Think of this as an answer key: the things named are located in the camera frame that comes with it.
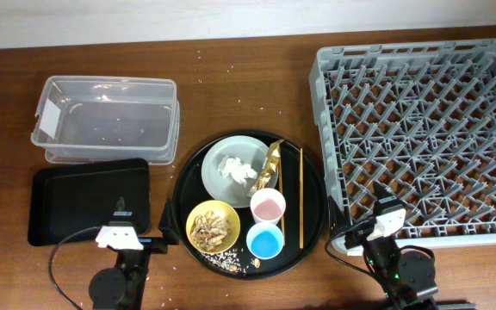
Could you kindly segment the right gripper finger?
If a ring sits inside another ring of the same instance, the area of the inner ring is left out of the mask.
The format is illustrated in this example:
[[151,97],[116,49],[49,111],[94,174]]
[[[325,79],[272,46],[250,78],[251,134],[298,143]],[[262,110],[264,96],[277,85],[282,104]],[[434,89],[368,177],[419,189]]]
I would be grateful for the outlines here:
[[391,190],[382,183],[375,181],[373,183],[373,189],[377,201],[389,202],[393,199],[393,193],[391,192]]
[[336,235],[341,233],[348,226],[348,223],[344,217],[344,211],[331,195],[328,196],[327,201],[329,206],[329,232],[331,235]]

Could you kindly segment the peanut shells pile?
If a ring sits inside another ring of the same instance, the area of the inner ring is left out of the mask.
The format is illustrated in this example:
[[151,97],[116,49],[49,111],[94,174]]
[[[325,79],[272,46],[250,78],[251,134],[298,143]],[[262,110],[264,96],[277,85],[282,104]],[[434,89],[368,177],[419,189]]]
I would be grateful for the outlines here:
[[229,219],[214,211],[195,217],[189,236],[202,250],[217,252],[226,243],[233,230]]

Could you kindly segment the yellow bowl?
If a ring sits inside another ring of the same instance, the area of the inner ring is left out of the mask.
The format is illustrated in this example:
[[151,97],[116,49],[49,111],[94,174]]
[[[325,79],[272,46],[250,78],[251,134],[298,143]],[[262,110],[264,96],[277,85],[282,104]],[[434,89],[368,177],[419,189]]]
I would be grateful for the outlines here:
[[240,235],[240,218],[223,201],[204,201],[190,212],[185,224],[189,242],[200,252],[218,254],[229,250]]

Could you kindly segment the pink cup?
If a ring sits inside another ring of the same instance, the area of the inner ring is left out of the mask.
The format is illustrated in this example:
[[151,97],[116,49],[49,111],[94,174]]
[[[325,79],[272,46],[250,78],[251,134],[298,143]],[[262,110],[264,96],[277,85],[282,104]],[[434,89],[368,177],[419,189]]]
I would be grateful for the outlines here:
[[251,197],[250,209],[256,223],[269,222],[277,224],[281,219],[279,199],[281,194],[276,189],[260,189]]

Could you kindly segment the blue cup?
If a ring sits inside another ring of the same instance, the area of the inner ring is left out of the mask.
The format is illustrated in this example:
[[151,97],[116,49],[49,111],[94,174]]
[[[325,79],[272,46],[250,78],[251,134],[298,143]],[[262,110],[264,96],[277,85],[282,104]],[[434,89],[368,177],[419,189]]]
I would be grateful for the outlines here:
[[272,259],[284,246],[282,230],[269,222],[257,223],[246,234],[246,245],[256,258]]

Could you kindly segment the white tissue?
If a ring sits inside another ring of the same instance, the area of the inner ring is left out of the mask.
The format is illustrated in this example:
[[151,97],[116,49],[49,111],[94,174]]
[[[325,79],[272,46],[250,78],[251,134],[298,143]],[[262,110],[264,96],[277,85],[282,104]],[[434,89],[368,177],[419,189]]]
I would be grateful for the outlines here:
[[246,186],[248,179],[256,179],[257,173],[250,164],[244,164],[239,158],[225,156],[218,165],[218,172],[223,177],[231,177],[234,182]]

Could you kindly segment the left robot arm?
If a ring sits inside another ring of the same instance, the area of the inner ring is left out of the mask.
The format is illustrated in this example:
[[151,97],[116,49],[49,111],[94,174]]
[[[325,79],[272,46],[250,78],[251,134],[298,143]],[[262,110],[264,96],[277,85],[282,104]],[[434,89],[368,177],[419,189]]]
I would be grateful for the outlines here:
[[140,310],[149,263],[153,255],[165,255],[178,245],[173,203],[167,201],[158,223],[160,237],[140,237],[133,223],[111,221],[96,236],[97,245],[117,254],[115,265],[98,271],[90,281],[89,295],[94,309]]

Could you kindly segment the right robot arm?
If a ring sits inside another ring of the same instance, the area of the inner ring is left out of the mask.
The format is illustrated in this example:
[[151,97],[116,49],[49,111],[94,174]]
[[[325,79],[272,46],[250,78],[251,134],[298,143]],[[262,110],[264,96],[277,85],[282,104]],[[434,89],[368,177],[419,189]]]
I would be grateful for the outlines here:
[[[433,251],[416,245],[397,245],[394,235],[404,226],[406,203],[382,183],[375,182],[373,189],[376,201],[372,214],[354,224],[339,212],[333,198],[328,199],[337,224],[325,244],[326,253],[375,280],[387,297],[386,309],[437,309],[433,298],[438,292]],[[367,269],[335,256],[330,250],[335,241],[345,250],[361,246]]]

